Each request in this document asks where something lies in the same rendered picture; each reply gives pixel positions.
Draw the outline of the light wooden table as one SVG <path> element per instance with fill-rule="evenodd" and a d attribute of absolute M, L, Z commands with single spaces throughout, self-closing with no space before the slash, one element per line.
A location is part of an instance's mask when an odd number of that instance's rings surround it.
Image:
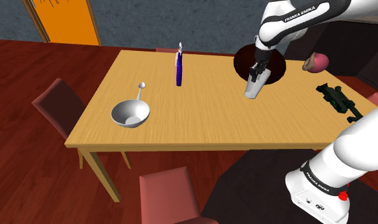
<path fill-rule="evenodd" d="M 341 86 L 363 115 L 375 106 L 328 72 L 311 74 L 297 60 L 284 76 L 264 86 L 255 99 L 244 96 L 246 82 L 228 56 L 185 54 L 183 83 L 175 84 L 171 53 L 122 50 L 66 140 L 76 148 L 115 202 L 121 197 L 99 160 L 101 151 L 219 151 L 322 149 L 347 128 L 316 87 Z M 150 107 L 136 128 L 116 124 L 111 110 L 137 99 Z"/>

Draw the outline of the white bowl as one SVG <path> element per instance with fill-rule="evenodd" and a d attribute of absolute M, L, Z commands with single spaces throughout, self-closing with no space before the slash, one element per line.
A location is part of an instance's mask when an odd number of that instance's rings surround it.
<path fill-rule="evenodd" d="M 119 102 L 111 110 L 112 120 L 119 126 L 136 128 L 143 124 L 150 115 L 150 107 L 144 101 L 129 99 Z"/>

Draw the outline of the white spoon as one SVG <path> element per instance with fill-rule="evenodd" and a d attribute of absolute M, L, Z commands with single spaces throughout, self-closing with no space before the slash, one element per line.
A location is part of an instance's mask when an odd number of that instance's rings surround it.
<path fill-rule="evenodd" d="M 144 89 L 146 87 L 146 84 L 142 81 L 140 82 L 140 84 L 138 84 L 138 87 L 139 87 L 139 92 L 138 92 L 138 95 L 137 95 L 137 100 L 141 100 L 141 91 L 142 89 Z"/>

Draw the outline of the dark red chair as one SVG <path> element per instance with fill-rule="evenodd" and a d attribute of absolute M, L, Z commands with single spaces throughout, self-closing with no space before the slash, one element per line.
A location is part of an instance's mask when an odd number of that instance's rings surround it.
<path fill-rule="evenodd" d="M 67 139 L 85 110 L 85 105 L 73 89 L 57 78 L 32 105 Z"/>

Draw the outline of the pale grey cup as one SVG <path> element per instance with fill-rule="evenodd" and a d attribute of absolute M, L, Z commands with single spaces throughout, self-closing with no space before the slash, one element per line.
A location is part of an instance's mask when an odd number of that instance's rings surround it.
<path fill-rule="evenodd" d="M 255 99 L 258 93 L 261 91 L 264 84 L 266 83 L 266 81 L 268 80 L 270 74 L 271 71 L 266 69 L 262 74 L 259 74 L 256 78 L 254 78 L 252 75 L 249 75 L 244 95 L 248 99 Z"/>

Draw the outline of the black and green toy gun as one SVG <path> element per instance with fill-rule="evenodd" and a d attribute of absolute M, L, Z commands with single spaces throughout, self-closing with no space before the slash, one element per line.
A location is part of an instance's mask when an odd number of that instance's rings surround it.
<path fill-rule="evenodd" d="M 325 83 L 317 86 L 316 90 L 323 94 L 324 100 L 329 102 L 338 113 L 345 114 L 350 110 L 353 116 L 347 117 L 349 123 L 357 122 L 363 117 L 363 115 L 355 108 L 355 103 L 343 94 L 341 86 L 332 88 Z"/>

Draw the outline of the orange door with wooden frame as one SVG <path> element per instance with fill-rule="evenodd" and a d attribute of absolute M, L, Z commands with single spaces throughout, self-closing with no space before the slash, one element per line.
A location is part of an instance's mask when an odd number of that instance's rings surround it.
<path fill-rule="evenodd" d="M 45 43 L 102 46 L 91 0 L 22 0 Z"/>

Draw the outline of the dark robot stand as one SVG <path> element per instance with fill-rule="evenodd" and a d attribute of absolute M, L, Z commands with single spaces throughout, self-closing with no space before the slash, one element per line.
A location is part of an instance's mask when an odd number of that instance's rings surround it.
<path fill-rule="evenodd" d="M 288 172 L 314 150 L 249 150 L 217 180 L 202 215 L 219 224 L 321 224 L 292 203 Z"/>

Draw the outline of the dark brown round plate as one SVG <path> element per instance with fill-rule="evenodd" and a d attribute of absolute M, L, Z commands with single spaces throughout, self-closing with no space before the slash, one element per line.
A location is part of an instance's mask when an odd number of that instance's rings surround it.
<path fill-rule="evenodd" d="M 239 49 L 234 56 L 235 71 L 245 81 L 249 78 L 250 67 L 255 64 L 255 52 L 255 44 L 250 44 Z M 279 81 L 284 76 L 286 61 L 277 50 L 273 50 L 266 68 L 270 70 L 270 76 L 265 84 L 270 85 Z"/>

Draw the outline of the blue bottle with white top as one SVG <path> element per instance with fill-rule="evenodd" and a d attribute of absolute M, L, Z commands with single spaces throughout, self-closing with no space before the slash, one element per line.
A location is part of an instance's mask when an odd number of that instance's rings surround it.
<path fill-rule="evenodd" d="M 183 53 L 183 45 L 182 45 L 182 42 L 180 42 L 178 51 L 176 52 L 176 58 L 175 58 L 176 85 L 178 87 L 180 87 L 182 84 L 182 73 L 183 73 L 182 53 Z"/>

